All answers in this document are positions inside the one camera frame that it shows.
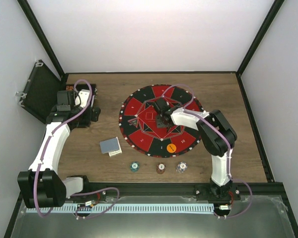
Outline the orange black chip stack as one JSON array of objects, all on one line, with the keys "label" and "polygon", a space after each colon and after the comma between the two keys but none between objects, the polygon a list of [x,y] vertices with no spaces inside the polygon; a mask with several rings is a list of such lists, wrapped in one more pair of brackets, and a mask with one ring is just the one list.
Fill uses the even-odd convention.
[{"label": "orange black chip stack", "polygon": [[163,173],[165,172],[165,168],[166,168],[166,166],[165,166],[164,163],[159,163],[159,164],[157,164],[157,166],[156,166],[156,172],[157,172],[158,174],[163,174]]}]

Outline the green blue chip stack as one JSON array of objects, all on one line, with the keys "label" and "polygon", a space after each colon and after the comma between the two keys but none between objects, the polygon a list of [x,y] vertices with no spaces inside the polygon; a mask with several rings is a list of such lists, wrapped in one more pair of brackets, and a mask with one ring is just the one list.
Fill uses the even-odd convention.
[{"label": "green blue chip stack", "polygon": [[140,168],[140,164],[137,161],[134,161],[130,164],[130,170],[134,173],[137,172],[139,168]]}]

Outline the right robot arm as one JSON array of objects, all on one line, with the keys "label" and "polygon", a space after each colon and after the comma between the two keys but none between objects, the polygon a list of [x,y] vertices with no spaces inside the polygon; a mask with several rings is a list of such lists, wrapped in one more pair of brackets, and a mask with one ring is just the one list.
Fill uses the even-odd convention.
[{"label": "right robot arm", "polygon": [[217,200],[227,196],[232,185],[231,155],[237,134],[222,112],[171,107],[164,98],[157,99],[153,108],[157,112],[157,125],[184,126],[200,133],[202,143],[212,157],[210,193]]}]

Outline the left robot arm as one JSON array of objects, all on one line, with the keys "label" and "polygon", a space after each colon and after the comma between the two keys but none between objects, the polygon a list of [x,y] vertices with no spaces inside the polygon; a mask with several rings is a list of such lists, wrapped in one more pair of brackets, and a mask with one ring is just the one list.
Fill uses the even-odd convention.
[{"label": "left robot arm", "polygon": [[91,187],[84,176],[70,176],[62,180],[58,165],[63,147],[70,133],[88,127],[93,121],[95,90],[93,88],[65,90],[57,93],[57,102],[47,116],[46,132],[39,152],[27,171],[20,172],[17,182],[27,208],[61,207],[75,195],[80,200],[91,196]]}]

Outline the orange chips in case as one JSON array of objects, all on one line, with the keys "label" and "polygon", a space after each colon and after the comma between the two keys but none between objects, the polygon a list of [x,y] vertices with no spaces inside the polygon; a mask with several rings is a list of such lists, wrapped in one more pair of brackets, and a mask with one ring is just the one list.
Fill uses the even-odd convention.
[{"label": "orange chips in case", "polygon": [[72,91],[73,89],[74,89],[73,86],[70,86],[70,85],[67,85],[67,86],[66,86],[66,90],[67,90],[67,91]]}]

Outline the black poker case tray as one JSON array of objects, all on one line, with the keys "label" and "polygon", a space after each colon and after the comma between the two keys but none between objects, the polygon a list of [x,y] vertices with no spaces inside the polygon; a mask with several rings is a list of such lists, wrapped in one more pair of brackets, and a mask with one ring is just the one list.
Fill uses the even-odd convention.
[{"label": "black poker case tray", "polygon": [[97,87],[96,84],[91,84],[89,90],[86,84],[67,84],[73,86],[75,92],[75,107],[71,110],[70,118],[76,116],[83,109],[85,111],[79,116],[68,122],[71,129],[90,127],[92,122],[97,122],[101,113],[100,107],[96,105]]}]

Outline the black poker case lid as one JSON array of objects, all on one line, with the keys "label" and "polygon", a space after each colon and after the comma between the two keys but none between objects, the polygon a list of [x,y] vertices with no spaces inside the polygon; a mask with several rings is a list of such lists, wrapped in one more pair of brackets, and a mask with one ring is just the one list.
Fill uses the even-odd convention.
[{"label": "black poker case lid", "polygon": [[23,91],[16,93],[18,105],[37,118],[43,124],[57,103],[57,92],[61,80],[42,61],[35,62]]}]

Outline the round red black poker mat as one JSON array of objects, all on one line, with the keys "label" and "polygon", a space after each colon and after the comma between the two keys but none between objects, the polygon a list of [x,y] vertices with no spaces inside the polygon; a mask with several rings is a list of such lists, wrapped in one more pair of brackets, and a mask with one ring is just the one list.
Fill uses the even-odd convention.
[{"label": "round red black poker mat", "polygon": [[196,97],[179,86],[149,85],[124,101],[119,113],[119,128],[123,138],[137,151],[152,157],[176,157],[192,150],[201,141],[201,136],[195,129],[163,119],[154,107],[161,97],[166,100],[168,109],[185,106],[189,110],[203,111]]}]

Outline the orange big blind button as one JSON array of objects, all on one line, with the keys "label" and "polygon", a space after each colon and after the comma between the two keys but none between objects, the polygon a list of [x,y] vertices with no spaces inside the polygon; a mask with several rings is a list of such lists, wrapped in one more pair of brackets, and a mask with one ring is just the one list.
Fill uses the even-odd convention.
[{"label": "orange big blind button", "polygon": [[167,145],[166,149],[168,153],[175,153],[177,150],[177,147],[175,144],[170,143]]}]

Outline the blue backed card deck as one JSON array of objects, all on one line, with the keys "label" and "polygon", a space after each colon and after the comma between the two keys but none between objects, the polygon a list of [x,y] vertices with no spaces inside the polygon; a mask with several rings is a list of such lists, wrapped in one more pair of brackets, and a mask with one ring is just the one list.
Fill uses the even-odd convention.
[{"label": "blue backed card deck", "polygon": [[100,145],[100,149],[101,149],[102,154],[116,152],[116,151],[121,150],[119,140],[118,140],[117,137],[107,139],[107,140],[104,140],[104,141],[100,141],[99,145]]}]

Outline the white playing card box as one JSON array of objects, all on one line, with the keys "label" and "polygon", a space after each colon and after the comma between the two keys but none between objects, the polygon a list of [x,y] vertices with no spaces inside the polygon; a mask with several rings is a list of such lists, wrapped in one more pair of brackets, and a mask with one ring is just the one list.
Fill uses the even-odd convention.
[{"label": "white playing card box", "polygon": [[110,157],[122,154],[122,150],[111,151],[108,153]]}]

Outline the black aluminium front rail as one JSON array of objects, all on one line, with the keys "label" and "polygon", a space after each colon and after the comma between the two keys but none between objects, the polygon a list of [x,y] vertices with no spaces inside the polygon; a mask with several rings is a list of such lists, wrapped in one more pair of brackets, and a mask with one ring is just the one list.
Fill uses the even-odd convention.
[{"label": "black aluminium front rail", "polygon": [[230,181],[223,188],[215,183],[97,183],[83,182],[82,191],[66,194],[65,187],[38,185],[38,195],[47,198],[56,197],[64,200],[68,197],[92,197],[94,193],[100,194],[100,199],[117,194],[119,196],[195,196],[198,200],[225,201],[230,198],[240,199],[242,195],[280,195],[286,194],[281,182],[242,183]]}]

